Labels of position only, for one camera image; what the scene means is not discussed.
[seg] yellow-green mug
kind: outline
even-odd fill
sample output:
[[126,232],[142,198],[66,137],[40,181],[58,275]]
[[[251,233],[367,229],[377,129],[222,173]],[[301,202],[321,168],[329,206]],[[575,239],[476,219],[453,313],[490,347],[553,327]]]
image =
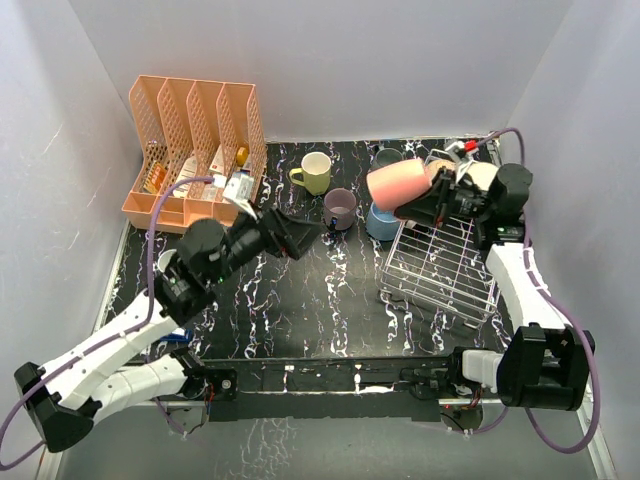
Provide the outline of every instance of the yellow-green mug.
[[[322,152],[307,153],[301,167],[289,172],[291,183],[303,186],[311,195],[322,195],[329,189],[331,159],[327,155]],[[302,175],[302,180],[295,178],[295,175]]]

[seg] perforated divider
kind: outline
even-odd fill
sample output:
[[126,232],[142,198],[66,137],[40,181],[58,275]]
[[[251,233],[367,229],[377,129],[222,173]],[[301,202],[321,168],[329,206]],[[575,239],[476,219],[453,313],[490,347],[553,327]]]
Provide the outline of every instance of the perforated divider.
[[[141,76],[129,100],[144,152],[143,167],[122,207],[135,227],[149,228],[155,203],[175,183],[185,160],[195,155],[197,175],[207,175],[218,149],[227,177],[239,169],[238,148],[249,149],[255,200],[267,161],[255,85]],[[167,169],[157,194],[142,191],[154,162]],[[203,190],[203,184],[193,184],[186,198],[170,197],[160,211],[158,230],[183,233],[201,218],[231,225],[236,207],[223,200],[222,190],[214,201],[203,200]]]

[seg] orange cup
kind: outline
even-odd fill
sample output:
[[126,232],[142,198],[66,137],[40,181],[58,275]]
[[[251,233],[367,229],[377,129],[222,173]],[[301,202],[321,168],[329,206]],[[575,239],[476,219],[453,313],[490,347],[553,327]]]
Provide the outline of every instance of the orange cup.
[[385,212],[418,198],[431,188],[431,175],[421,158],[387,165],[367,175],[373,203]]

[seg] blue mug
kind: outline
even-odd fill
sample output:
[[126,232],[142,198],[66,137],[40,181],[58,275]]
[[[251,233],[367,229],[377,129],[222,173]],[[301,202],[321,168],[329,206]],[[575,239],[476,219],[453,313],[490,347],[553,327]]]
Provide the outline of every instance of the blue mug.
[[371,204],[367,215],[367,233],[381,242],[390,242],[396,238],[400,220],[393,216],[393,212],[381,211],[375,203]]

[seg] black marble pattern surface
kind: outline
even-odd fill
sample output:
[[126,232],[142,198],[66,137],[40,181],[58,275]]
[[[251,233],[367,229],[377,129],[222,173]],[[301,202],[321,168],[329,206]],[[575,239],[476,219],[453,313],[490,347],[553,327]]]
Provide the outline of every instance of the black marble pattern surface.
[[[390,302],[378,291],[380,267],[391,243],[365,231],[371,204],[365,177],[376,145],[393,147],[406,158],[426,158],[446,139],[382,142],[270,144],[268,165],[256,203],[277,205],[285,213],[320,221],[322,197],[289,181],[302,157],[322,151],[332,159],[331,187],[351,189],[358,201],[357,221],[346,232],[319,238],[300,261],[261,254],[220,286],[218,298],[187,328],[191,347],[203,359],[442,355],[457,345],[503,351],[512,334],[504,306],[478,330],[434,308]],[[486,150],[479,159],[490,161]],[[178,235],[158,234],[157,255],[173,248]],[[108,306],[107,321],[146,286],[146,231],[130,228]],[[152,356],[167,345],[154,346]]]

